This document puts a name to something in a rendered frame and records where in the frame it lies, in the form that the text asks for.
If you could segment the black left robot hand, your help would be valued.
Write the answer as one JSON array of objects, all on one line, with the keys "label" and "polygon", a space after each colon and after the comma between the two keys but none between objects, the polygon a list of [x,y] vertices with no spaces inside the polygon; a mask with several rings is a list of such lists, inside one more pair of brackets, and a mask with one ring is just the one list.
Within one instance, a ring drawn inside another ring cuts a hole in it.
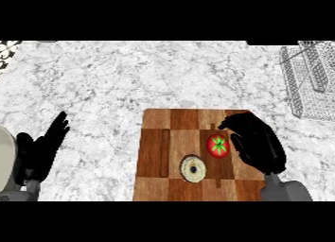
[{"label": "black left robot hand", "polygon": [[34,139],[27,132],[18,133],[14,164],[14,180],[18,185],[24,186],[30,180],[39,182],[46,180],[68,132],[67,113],[61,112],[39,139]]}]

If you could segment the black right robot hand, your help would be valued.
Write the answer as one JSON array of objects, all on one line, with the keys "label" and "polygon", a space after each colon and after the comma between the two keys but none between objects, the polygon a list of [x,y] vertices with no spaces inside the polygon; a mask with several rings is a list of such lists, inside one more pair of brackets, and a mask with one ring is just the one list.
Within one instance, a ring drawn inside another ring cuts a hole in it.
[{"label": "black right robot hand", "polygon": [[219,129],[231,129],[231,140],[243,161],[266,175],[287,169],[287,154],[271,125],[253,112],[225,117]]}]

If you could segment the red tomato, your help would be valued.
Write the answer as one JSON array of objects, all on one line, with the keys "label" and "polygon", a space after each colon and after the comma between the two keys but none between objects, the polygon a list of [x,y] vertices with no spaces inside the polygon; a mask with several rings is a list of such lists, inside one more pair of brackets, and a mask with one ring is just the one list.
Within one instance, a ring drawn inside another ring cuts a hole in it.
[{"label": "red tomato", "polygon": [[216,158],[223,158],[229,154],[229,142],[223,135],[213,134],[209,137],[207,151]]}]

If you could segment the brown checkered wooden cutting board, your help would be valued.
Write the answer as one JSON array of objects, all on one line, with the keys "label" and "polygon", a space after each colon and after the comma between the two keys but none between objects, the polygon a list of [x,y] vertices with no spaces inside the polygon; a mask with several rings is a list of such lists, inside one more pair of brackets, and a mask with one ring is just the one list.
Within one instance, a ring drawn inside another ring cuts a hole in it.
[{"label": "brown checkered wooden cutting board", "polygon": [[[263,173],[248,166],[231,142],[219,157],[209,151],[210,137],[228,139],[232,130],[219,129],[235,110],[148,109],[142,116],[142,138],[133,200],[257,201],[265,187]],[[189,182],[181,172],[185,159],[206,164],[206,178]]]}]

